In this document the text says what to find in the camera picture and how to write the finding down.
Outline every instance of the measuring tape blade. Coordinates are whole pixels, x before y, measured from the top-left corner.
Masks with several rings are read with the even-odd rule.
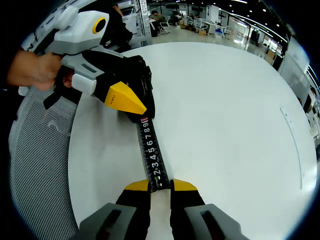
[[[162,158],[152,118],[143,116],[136,124],[141,155],[151,191],[169,189],[170,181]]]

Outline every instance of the yellow circle logo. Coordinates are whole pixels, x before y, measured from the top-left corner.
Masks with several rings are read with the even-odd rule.
[[[102,29],[104,29],[105,25],[106,25],[106,19],[104,17],[100,17],[98,21],[96,21],[95,24],[93,25],[92,32],[94,34],[99,33]]]

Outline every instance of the gray mesh fabric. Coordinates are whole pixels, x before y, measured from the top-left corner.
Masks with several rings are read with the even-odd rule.
[[[31,88],[9,136],[13,203],[40,240],[69,239],[78,231],[68,183],[68,149],[77,105],[61,97],[45,110],[52,90]]]

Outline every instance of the white round table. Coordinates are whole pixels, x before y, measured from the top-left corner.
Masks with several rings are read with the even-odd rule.
[[[308,209],[317,176],[308,121],[285,80],[265,60],[222,45],[164,43],[124,55],[150,66],[153,123],[169,177],[195,185],[246,237],[285,239]],[[79,225],[146,179],[136,125],[83,94],[68,177]],[[173,239],[170,190],[152,193],[150,216],[147,239]]]

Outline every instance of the human hand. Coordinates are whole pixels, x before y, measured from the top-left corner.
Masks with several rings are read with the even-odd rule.
[[[35,86],[41,91],[49,90],[62,66],[61,56],[49,52],[38,56],[33,52],[19,50],[7,74],[7,83],[13,86]],[[72,72],[63,78],[64,85],[71,87]]]

